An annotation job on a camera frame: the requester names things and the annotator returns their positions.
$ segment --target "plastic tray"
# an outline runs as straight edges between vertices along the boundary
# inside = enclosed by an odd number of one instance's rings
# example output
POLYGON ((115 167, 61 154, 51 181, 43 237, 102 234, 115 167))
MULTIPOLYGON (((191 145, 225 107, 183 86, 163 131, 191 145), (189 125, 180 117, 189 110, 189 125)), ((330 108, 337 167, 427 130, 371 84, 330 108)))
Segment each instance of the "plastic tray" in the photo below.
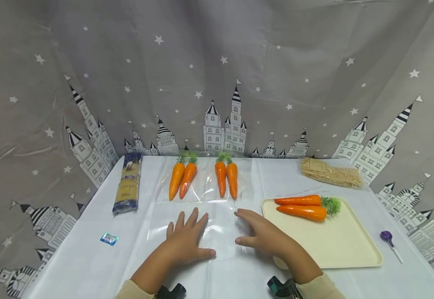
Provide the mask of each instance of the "plastic tray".
MULTIPOLYGON (((348 203, 341 202, 340 213, 323 223, 278 212, 273 199, 262 202, 262 212, 263 217, 302 245, 320 268, 381 266, 380 251, 348 203)), ((280 269, 288 269, 279 258, 273 260, 280 269)))

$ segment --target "label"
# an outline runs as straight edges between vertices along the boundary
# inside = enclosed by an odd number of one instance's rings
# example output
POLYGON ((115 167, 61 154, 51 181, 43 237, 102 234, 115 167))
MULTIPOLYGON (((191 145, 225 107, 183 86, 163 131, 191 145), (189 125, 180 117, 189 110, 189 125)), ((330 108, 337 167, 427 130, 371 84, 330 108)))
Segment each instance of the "label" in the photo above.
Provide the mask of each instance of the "label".
POLYGON ((309 169, 314 171, 326 171, 326 163, 320 160, 310 158, 309 169))

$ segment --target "child's hand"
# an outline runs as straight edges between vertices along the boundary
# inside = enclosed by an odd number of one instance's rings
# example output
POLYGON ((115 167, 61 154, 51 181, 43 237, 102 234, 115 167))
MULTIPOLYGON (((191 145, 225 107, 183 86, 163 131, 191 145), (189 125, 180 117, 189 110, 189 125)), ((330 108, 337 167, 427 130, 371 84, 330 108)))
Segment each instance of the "child's hand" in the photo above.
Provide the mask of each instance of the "child's hand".
POLYGON ((213 249, 203 249, 197 246, 201 232, 207 224, 208 214, 204 214, 197 222, 198 208, 194 208, 184 224, 185 214, 180 212, 179 218, 167 227, 167 239, 159 246, 170 257, 173 266, 186 265, 196 260, 211 258, 216 255, 213 249))

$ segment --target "grain package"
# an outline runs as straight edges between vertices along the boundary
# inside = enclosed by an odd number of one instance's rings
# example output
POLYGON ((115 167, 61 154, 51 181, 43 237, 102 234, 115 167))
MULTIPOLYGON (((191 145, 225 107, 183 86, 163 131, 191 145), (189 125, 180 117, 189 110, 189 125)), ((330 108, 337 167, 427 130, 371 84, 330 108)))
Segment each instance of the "grain package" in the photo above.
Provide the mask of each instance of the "grain package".
POLYGON ((301 168, 304 176, 320 182, 353 189, 363 186, 358 169, 333 167, 324 161, 308 157, 303 159, 301 168))

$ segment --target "blue package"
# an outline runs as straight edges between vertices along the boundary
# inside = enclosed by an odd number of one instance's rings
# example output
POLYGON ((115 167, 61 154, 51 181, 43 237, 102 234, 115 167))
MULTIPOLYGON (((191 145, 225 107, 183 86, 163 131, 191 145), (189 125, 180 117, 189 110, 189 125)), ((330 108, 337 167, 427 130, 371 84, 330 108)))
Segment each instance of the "blue package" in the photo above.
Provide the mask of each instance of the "blue package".
POLYGON ((101 242, 107 243, 110 246, 113 246, 117 240, 119 239, 119 237, 115 237, 115 236, 111 236, 108 233, 104 233, 104 235, 101 237, 101 242))

